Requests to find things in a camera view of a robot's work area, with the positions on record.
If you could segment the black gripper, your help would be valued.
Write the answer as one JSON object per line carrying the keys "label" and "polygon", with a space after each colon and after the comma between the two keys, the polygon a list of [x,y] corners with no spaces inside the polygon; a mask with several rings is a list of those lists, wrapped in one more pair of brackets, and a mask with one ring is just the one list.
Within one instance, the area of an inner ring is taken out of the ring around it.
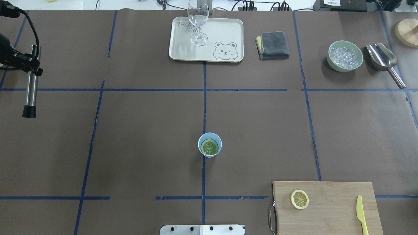
{"label": "black gripper", "polygon": [[0,63],[1,66],[9,66],[13,69],[21,69],[25,72],[32,72],[36,76],[43,74],[43,69],[40,67],[41,52],[36,58],[32,54],[22,54],[13,48],[9,39],[0,34]]}

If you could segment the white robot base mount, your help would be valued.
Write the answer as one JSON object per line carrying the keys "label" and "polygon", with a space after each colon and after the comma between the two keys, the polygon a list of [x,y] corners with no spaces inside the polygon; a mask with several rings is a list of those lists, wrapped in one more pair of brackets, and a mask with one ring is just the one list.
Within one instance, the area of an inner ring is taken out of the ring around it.
{"label": "white robot base mount", "polygon": [[163,226],[160,235],[245,235],[244,225],[167,225]]}

